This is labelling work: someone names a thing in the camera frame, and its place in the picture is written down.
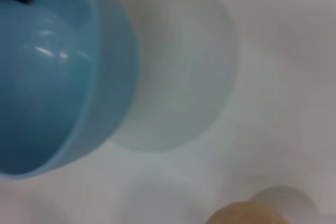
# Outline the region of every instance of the light blue container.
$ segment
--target light blue container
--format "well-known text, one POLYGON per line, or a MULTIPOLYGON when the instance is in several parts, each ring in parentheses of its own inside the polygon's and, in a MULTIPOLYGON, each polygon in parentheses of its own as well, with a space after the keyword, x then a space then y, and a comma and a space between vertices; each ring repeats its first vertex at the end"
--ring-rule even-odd
POLYGON ((0 176, 88 154, 118 127, 138 71, 118 0, 0 0, 0 176))

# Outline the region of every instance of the white table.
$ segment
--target white table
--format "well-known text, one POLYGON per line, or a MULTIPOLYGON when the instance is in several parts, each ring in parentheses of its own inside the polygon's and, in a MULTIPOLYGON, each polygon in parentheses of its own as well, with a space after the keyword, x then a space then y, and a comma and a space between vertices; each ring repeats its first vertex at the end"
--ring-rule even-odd
POLYGON ((334 0, 219 1, 239 32, 239 72, 208 130, 166 152, 108 141, 47 175, 1 182, 1 223, 202 224, 272 186, 336 214, 334 0))

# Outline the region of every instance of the white surface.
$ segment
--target white surface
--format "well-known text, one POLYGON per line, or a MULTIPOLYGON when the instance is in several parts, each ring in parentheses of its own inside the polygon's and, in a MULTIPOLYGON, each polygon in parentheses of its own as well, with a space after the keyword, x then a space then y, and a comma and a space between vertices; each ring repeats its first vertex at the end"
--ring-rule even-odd
MULTIPOLYGON (((2 182, 1 199, 25 208, 34 224, 151 224, 161 216, 163 224, 202 224, 227 203, 283 185, 310 197, 318 223, 333 223, 334 0, 218 1, 238 28, 239 66, 230 100, 206 131, 166 152, 109 141, 50 174, 2 182)), ((15 214, 0 209, 2 222, 15 214)))

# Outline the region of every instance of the blue plastic object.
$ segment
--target blue plastic object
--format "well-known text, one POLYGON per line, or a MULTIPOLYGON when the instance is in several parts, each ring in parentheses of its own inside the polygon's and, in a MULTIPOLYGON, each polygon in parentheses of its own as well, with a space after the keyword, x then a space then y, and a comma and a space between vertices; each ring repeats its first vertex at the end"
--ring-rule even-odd
POLYGON ((0 0, 0 176, 72 162, 117 128, 138 48, 118 0, 0 0))

